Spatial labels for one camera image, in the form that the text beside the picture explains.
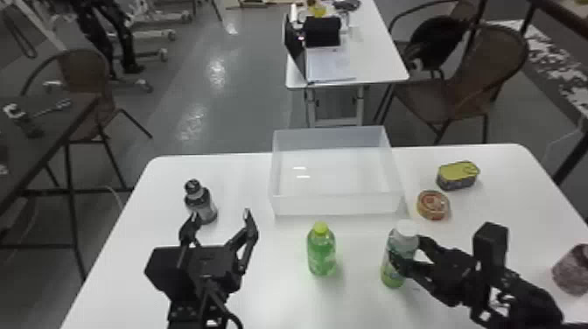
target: black pants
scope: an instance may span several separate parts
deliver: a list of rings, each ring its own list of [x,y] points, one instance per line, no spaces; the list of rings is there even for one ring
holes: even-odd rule
[[[114,0],[70,0],[73,11],[78,16],[77,21],[81,31],[86,38],[94,44],[98,50],[104,54],[110,64],[110,72],[113,74],[114,69],[112,61],[114,58],[114,48],[109,40],[104,27],[100,24],[95,14],[95,9],[106,18],[116,30],[118,39],[122,48],[122,66],[128,67],[137,63],[135,51],[133,49],[133,34],[129,28],[124,25],[126,20],[125,13]]]

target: black table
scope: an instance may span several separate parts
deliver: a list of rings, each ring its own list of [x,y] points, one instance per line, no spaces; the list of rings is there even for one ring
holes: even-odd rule
[[[0,176],[0,214],[5,212],[20,196],[27,193],[37,196],[44,195],[43,191],[36,191],[38,193],[35,193],[35,191],[27,190],[27,186],[47,166],[48,161],[57,153],[59,148],[63,145],[68,145],[69,137],[92,112],[98,97],[95,94],[48,94],[0,98],[0,108],[8,103],[16,103],[22,110],[32,114],[52,106],[55,102],[65,97],[71,98],[73,102],[71,108],[35,119],[35,122],[45,132],[45,135],[41,138],[27,138],[24,132],[4,112],[0,112],[0,131],[2,139],[8,148],[7,165],[9,170],[8,175]],[[60,194],[69,197],[72,242],[2,244],[0,241],[0,249],[72,249],[78,263],[80,275],[84,279],[86,271],[78,244],[77,220],[74,207],[75,190],[71,183],[71,177],[69,177],[71,175],[67,176],[67,189],[53,190],[60,191]]]
[[[476,24],[484,15],[486,4],[488,0],[480,0],[478,13],[475,18]],[[537,9],[544,11],[546,14],[553,17],[556,21],[574,31],[581,37],[588,39],[588,4],[577,4],[574,0],[527,0],[530,7],[525,15],[521,25],[521,34],[525,34],[531,19]],[[473,33],[467,44],[469,49],[473,42]],[[582,139],[574,147],[574,150],[563,161],[556,172],[553,174],[553,181],[557,185],[561,185],[565,179],[574,170],[576,165],[582,160],[584,155],[588,152],[588,134],[584,133]]]

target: white table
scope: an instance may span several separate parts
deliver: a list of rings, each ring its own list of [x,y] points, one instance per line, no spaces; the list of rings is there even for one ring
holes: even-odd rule
[[[394,149],[409,204],[421,233],[446,247],[472,251],[473,233],[485,221],[510,229],[507,264],[549,291],[568,321],[588,321],[588,296],[559,290],[550,267],[588,228],[542,167],[515,144]],[[305,234],[312,219],[275,219],[268,200],[269,153],[159,157],[136,185],[62,329],[166,328],[169,302],[143,271],[156,246],[175,245],[186,219],[183,184],[201,179],[220,209],[203,227],[202,243],[224,243],[242,227],[250,207],[260,230],[241,290],[227,303],[250,329],[479,328],[468,309],[446,308],[414,282],[386,288],[379,265],[392,216],[333,218],[338,274],[318,278],[306,264]],[[472,160],[481,169],[472,188],[448,193],[452,216],[421,218],[413,206],[423,189],[436,188],[441,164]]]
[[[406,81],[409,73],[388,34],[374,0],[361,0],[358,10],[350,13],[350,28],[347,35],[351,70],[354,80],[332,81],[308,85],[305,77],[290,57],[286,55],[286,87],[304,90],[304,106],[309,126],[328,127],[358,125],[363,121],[364,87],[375,83]],[[356,86],[356,117],[318,120],[316,117],[316,88]]]

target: robotic arm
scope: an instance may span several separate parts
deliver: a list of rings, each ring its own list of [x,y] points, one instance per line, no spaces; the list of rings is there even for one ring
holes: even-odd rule
[[[224,245],[202,246],[196,239],[201,219],[192,214],[179,230],[179,247],[155,248],[145,275],[170,299],[169,329],[207,329],[243,325],[225,303],[241,288],[259,234],[248,209],[245,227]],[[243,249],[241,258],[237,251]]]
[[[505,267],[506,227],[487,222],[472,242],[473,255],[468,255],[419,236],[418,248],[432,262],[407,260],[393,253],[388,256],[400,274],[414,279],[443,304],[469,307],[470,319],[485,328],[588,328],[588,324],[562,325],[564,315],[553,297]],[[500,291],[496,299],[507,306],[507,315],[490,305],[492,288]]]

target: white bottle cap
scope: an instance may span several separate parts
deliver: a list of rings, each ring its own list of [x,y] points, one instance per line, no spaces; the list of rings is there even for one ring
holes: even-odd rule
[[[395,231],[404,239],[412,239],[418,234],[417,224],[413,220],[397,221]]]

